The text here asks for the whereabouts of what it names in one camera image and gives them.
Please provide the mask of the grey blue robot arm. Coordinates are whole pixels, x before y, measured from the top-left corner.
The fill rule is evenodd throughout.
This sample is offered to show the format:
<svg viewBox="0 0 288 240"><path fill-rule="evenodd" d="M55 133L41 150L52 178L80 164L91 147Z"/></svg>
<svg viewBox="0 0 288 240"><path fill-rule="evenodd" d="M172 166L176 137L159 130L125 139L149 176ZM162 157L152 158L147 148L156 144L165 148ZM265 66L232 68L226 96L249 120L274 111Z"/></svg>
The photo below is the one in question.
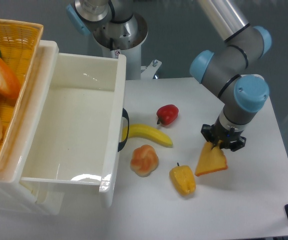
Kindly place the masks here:
<svg viewBox="0 0 288 240"><path fill-rule="evenodd" d="M241 71L260 59L271 47L269 32L251 26L231 0L201 0L204 13L226 48L220 53L201 52L191 63L190 74L224 107L213 125L204 124L201 133L214 147L237 151L245 146L241 134L269 96L265 80ZM149 76L141 68L141 46L148 35L146 21L133 11L130 0L76 0L66 7L76 30L92 35L105 57L127 58L126 78Z"/></svg>

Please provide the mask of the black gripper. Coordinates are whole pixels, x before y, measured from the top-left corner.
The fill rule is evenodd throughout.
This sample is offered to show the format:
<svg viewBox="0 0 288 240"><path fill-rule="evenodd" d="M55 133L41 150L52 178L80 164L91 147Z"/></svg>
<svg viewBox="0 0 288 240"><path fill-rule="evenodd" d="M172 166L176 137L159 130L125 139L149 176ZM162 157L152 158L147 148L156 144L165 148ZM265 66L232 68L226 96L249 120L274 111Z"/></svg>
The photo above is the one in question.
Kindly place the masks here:
<svg viewBox="0 0 288 240"><path fill-rule="evenodd" d="M240 150L246 144L246 138L240 136L235 128L227 130L218 122L213 125L203 124L200 132L207 142L232 152Z"/></svg>

